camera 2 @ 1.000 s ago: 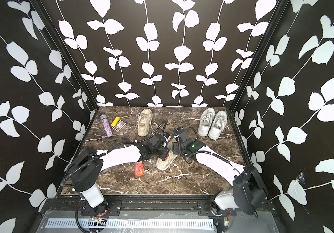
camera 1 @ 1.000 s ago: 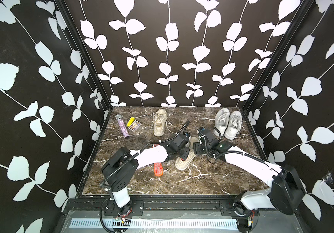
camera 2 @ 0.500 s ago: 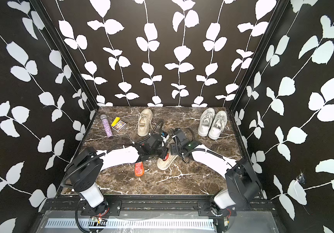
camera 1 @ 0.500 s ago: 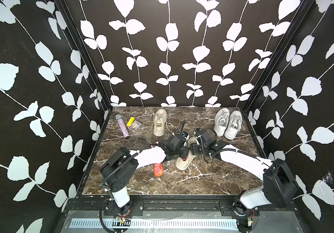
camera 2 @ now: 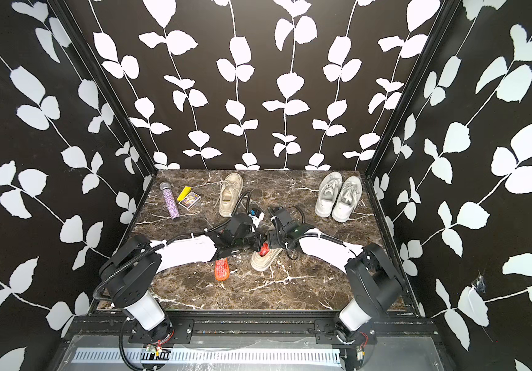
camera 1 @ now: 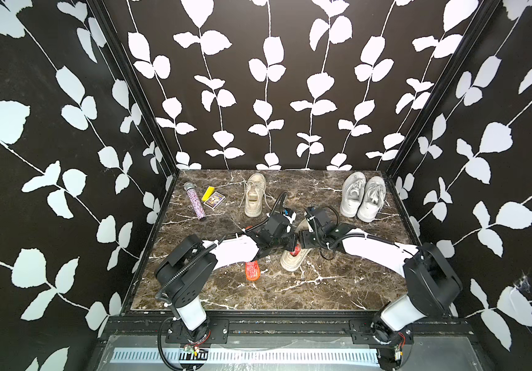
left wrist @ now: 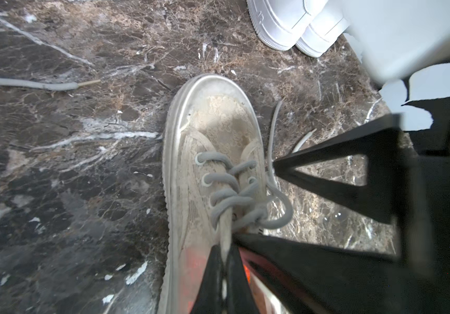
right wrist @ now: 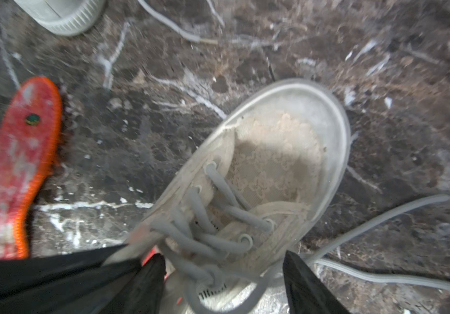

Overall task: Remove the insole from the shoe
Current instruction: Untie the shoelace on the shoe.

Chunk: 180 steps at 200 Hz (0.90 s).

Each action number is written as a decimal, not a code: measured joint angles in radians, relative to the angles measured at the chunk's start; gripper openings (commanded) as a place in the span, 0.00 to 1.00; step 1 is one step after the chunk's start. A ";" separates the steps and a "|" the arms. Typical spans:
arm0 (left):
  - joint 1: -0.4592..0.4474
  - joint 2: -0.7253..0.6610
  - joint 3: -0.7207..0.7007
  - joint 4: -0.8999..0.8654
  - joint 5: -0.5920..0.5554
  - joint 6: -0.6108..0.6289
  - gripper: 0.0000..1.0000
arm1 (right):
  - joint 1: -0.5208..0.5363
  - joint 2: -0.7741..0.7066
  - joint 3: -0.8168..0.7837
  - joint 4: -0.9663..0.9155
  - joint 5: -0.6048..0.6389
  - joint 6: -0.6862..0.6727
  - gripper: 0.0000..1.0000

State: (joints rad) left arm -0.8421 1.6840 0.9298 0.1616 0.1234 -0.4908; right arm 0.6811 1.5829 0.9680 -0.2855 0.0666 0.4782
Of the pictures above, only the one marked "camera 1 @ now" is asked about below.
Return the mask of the beige lace sneaker one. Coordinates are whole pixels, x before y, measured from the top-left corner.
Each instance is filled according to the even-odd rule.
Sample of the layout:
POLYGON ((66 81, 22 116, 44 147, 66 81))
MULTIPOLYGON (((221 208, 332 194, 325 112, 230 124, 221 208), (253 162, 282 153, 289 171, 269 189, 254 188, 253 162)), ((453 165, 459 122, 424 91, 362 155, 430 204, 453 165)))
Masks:
POLYGON ((290 255, 290 251, 284 251, 281 255, 281 267, 284 268, 286 271, 296 271, 299 269, 303 261, 307 258, 309 253, 312 251, 310 247, 307 247, 306 242, 304 241, 304 232, 307 232, 307 235, 311 233, 309 222, 307 220, 303 220, 300 222, 300 224, 297 227, 296 234, 297 234, 297 241, 296 244, 299 244, 301 247, 301 253, 296 256, 292 257, 290 255))
POLYGON ((250 218, 261 215, 265 200, 266 179, 261 173, 254 173, 245 182, 244 213, 250 218))

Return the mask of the red orange insole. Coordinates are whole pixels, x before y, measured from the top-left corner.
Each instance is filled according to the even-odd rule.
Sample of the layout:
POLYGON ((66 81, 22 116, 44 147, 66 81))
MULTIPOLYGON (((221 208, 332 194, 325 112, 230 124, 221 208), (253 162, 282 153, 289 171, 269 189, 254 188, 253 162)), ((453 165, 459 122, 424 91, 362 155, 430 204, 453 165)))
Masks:
POLYGON ((261 269, 257 261, 245 263, 245 276, 247 281, 256 281, 261 276, 261 269))

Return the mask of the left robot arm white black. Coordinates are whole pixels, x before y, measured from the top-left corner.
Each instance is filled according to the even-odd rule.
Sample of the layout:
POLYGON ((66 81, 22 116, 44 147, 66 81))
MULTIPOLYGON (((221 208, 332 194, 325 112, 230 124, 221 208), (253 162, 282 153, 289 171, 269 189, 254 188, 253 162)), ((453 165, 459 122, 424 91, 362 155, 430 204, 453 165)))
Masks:
POLYGON ((286 192, 281 193, 266 219, 239 233, 227 234, 217 241, 203 241, 195 234, 187 236, 155 269, 159 283, 155 299, 169 305, 186 330, 207 330, 208 317, 199 293, 215 270, 295 249, 296 213, 284 208, 286 197, 286 192))

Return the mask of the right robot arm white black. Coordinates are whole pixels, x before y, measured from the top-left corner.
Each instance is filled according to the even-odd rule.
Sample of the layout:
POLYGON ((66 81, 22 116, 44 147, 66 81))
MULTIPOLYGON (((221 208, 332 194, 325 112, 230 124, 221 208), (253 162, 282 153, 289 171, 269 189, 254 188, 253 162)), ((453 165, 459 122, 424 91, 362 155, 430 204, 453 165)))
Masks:
POLYGON ((305 209, 309 226, 301 236, 305 247, 363 258, 405 279, 406 294, 383 306, 369 326, 378 343, 386 345, 402 339, 404 329, 420 319, 449 315, 463 284, 436 245, 390 242, 340 219, 332 220, 329 211, 339 216, 332 207, 305 209))

